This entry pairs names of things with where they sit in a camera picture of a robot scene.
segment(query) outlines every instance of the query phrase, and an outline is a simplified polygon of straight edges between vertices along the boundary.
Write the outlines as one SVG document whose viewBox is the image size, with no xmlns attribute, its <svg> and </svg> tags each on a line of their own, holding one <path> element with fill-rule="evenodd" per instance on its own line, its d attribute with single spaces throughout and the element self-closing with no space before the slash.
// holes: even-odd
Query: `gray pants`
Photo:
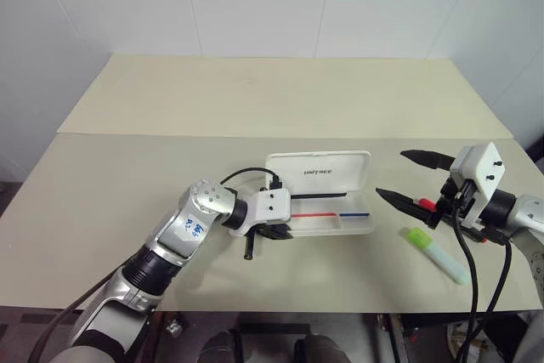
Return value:
<svg viewBox="0 0 544 363">
<path fill-rule="evenodd" d="M 198 363 L 239 363 L 235 337 L 221 332 L 206 342 Z M 348 356 L 329 337 L 308 335 L 295 345 L 295 363 L 351 363 Z"/>
</svg>

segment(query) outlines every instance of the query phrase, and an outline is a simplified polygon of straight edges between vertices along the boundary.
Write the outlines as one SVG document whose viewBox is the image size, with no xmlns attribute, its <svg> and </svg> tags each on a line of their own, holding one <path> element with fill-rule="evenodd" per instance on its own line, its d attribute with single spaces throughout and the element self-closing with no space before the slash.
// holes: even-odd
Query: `table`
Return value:
<svg viewBox="0 0 544 363">
<path fill-rule="evenodd" d="M 178 196 L 199 178 L 220 179 L 264 163 L 273 152 L 360 150 L 373 154 L 366 194 L 376 229 L 369 235 L 245 241 L 213 229 L 161 304 L 170 310 L 326 312 L 467 311 L 470 286 L 458 286 L 400 233 L 420 225 L 374 187 L 436 198 L 447 173 L 419 167 L 398 152 L 418 148 L 455 155 L 475 139 L 261 139 L 60 134 L 0 219 L 0 304 L 61 308 L 139 248 Z M 507 172 L 501 187 L 541 195 L 544 179 L 519 145 L 498 139 Z M 255 175 L 232 186 L 256 188 Z M 450 227 L 428 231 L 462 263 Z M 485 309 L 503 249 L 469 242 Z M 497 310 L 540 303 L 523 256 L 513 264 Z"/>
<path fill-rule="evenodd" d="M 114 55 L 61 133 L 512 138 L 449 60 Z"/>
<path fill-rule="evenodd" d="M 220 226 L 168 289 L 163 309 L 322 312 L 468 311 L 457 286 L 402 237 L 419 223 L 376 186 L 436 198 L 446 173 L 399 155 L 455 155 L 493 139 L 507 166 L 501 187 L 542 195 L 543 179 L 449 60 L 214 59 L 114 55 L 0 218 L 0 304 L 65 307 L 139 248 L 179 195 L 264 164 L 270 153 L 369 150 L 369 235 L 244 240 Z M 260 187 L 256 175 L 232 186 Z M 429 231 L 463 256 L 450 227 Z M 502 249 L 469 243 L 480 303 L 490 300 Z M 540 308 L 523 256 L 497 310 Z"/>
</svg>

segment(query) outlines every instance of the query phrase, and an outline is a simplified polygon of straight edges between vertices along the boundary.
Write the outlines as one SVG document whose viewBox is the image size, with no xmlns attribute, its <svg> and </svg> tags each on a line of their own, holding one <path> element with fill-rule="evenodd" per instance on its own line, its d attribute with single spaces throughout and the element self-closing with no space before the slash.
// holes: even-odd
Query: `green highlighter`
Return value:
<svg viewBox="0 0 544 363">
<path fill-rule="evenodd" d="M 457 284 L 463 285 L 470 282 L 470 274 L 420 228 L 411 229 L 408 233 L 408 240 L 416 247 L 421 248 Z"/>
</svg>

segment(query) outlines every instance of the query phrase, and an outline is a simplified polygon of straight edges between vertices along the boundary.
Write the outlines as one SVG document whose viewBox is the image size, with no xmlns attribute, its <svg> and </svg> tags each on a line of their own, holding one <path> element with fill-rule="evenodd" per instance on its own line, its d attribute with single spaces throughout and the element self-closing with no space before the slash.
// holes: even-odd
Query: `wall tile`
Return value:
<svg viewBox="0 0 544 363">
<path fill-rule="evenodd" d="M 61 0 L 99 51 L 200 54 L 190 0 Z"/>
<path fill-rule="evenodd" d="M 429 57 L 451 57 L 493 105 L 542 47 L 542 27 L 542 0 L 459 0 Z"/>
<path fill-rule="evenodd" d="M 107 56 L 88 52 L 57 0 L 0 0 L 0 10 L 0 161 L 22 180 Z"/>
<path fill-rule="evenodd" d="M 491 109 L 524 148 L 544 134 L 542 50 Z"/>
<path fill-rule="evenodd" d="M 318 57 L 424 58 L 456 0 L 326 0 Z"/>
<path fill-rule="evenodd" d="M 208 55 L 312 57 L 323 0 L 193 0 Z"/>
</svg>

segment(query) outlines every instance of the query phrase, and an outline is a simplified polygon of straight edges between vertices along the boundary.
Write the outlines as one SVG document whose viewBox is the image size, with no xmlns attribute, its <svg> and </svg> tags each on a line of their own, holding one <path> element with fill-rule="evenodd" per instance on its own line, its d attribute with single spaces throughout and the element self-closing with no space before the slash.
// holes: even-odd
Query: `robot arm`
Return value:
<svg viewBox="0 0 544 363">
<path fill-rule="evenodd" d="M 70 348 L 53 363 L 124 361 L 139 348 L 150 314 L 172 278 L 191 260 L 213 223 L 245 234 L 253 225 L 291 216 L 286 189 L 261 191 L 248 201 L 221 184 L 201 180 L 179 199 L 145 244 L 120 267 L 83 311 Z"/>
<path fill-rule="evenodd" d="M 468 146 L 455 158 L 425 150 L 405 150 L 400 154 L 419 165 L 450 172 L 436 206 L 423 207 L 390 190 L 377 189 L 377 193 L 431 229 L 440 220 L 452 224 L 453 209 L 459 208 L 462 231 L 471 239 L 489 239 L 499 244 L 512 241 L 527 258 L 544 305 L 544 200 L 527 195 L 516 198 L 496 188 L 505 169 L 495 145 Z"/>
</svg>

